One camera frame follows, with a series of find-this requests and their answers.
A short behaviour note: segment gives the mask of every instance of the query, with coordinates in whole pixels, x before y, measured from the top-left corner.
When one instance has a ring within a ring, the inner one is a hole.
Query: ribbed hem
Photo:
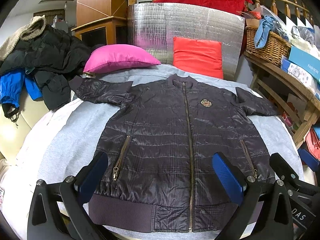
[[[93,194],[89,202],[89,217],[98,225],[151,233],[153,207],[154,205]]]

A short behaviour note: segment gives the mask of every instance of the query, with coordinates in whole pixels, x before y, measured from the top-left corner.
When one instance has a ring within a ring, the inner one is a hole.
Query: blue gripper pad
[[[218,153],[215,153],[212,156],[212,167],[227,192],[231,202],[240,206],[244,198],[243,187]]]

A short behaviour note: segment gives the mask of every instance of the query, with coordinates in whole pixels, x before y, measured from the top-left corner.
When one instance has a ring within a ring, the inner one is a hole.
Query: metal bolt
[[[65,181],[66,182],[72,182],[74,179],[75,179],[74,176],[68,176],[68,177],[66,177]]]
[[[277,180],[277,183],[278,183],[279,186],[283,186],[283,185],[284,185],[284,184],[283,184],[283,181],[280,180],[280,179]]]
[[[38,185],[38,186],[41,186],[42,183],[43,183],[43,179],[38,179],[38,180],[37,180],[37,185]]]
[[[256,179],[254,178],[254,176],[248,176],[247,177],[247,180],[249,181],[249,182],[255,182],[256,181]]]

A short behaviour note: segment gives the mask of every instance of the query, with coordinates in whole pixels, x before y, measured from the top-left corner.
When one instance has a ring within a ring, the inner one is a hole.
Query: jacket collar
[[[187,89],[190,89],[198,84],[198,81],[190,76],[180,77],[177,74],[168,77],[167,81],[169,85],[174,85],[178,88],[182,88],[183,83],[185,83]]]

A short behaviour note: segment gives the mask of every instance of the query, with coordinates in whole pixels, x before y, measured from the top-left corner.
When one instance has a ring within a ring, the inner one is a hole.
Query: blue box
[[[299,148],[298,153],[301,160],[303,160],[313,172],[319,170],[319,160],[317,160],[310,152],[308,152],[306,149]]]
[[[290,67],[290,64],[291,64],[290,61],[288,61],[288,60],[286,60],[286,59],[282,60],[281,69],[282,69],[284,72],[287,73],[287,72],[288,72],[288,68]]]
[[[289,61],[302,67],[320,82],[320,60],[294,46],[291,47]]]

